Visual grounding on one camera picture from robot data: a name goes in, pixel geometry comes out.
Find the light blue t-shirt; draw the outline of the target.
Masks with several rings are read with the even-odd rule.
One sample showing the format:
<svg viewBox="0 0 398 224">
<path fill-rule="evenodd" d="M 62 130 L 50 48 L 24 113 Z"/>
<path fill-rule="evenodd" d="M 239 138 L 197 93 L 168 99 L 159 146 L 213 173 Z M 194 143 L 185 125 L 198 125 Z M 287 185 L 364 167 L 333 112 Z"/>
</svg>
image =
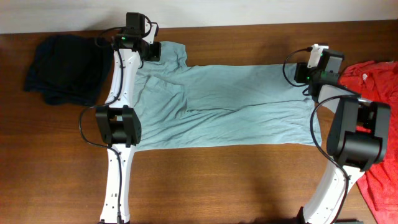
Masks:
<svg viewBox="0 0 398 224">
<path fill-rule="evenodd" d="M 134 109 L 140 151 L 321 142 L 313 100 L 288 84 L 295 65 L 189 67 L 185 46 L 162 43 L 138 71 Z"/>
</svg>

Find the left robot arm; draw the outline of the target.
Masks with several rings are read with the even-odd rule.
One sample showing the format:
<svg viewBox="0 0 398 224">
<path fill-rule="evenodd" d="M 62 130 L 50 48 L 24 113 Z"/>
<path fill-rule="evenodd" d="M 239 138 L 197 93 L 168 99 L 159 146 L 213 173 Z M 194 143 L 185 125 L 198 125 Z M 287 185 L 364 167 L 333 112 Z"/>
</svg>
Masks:
<svg viewBox="0 0 398 224">
<path fill-rule="evenodd" d="M 129 186 L 141 122 L 133 108 L 136 74 L 145 61 L 160 59 L 154 39 L 159 26 L 138 12 L 126 14 L 126 25 L 113 40 L 114 70 L 104 105 L 95 109 L 101 138 L 108 153 L 108 174 L 100 223 L 129 223 Z"/>
</svg>

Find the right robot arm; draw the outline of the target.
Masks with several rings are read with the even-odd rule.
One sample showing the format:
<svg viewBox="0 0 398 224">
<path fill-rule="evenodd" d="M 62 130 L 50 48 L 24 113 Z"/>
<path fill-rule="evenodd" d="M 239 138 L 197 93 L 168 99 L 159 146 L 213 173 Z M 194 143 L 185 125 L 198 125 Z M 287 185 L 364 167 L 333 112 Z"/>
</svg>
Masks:
<svg viewBox="0 0 398 224">
<path fill-rule="evenodd" d="M 352 186 L 386 155 L 391 107 L 365 99 L 338 83 L 343 53 L 321 44 L 304 50 L 310 58 L 307 63 L 297 64 L 294 86 L 304 86 L 303 94 L 312 97 L 316 109 L 324 106 L 334 118 L 326 148 L 314 142 L 328 161 L 326 170 L 295 222 L 338 223 Z"/>
</svg>

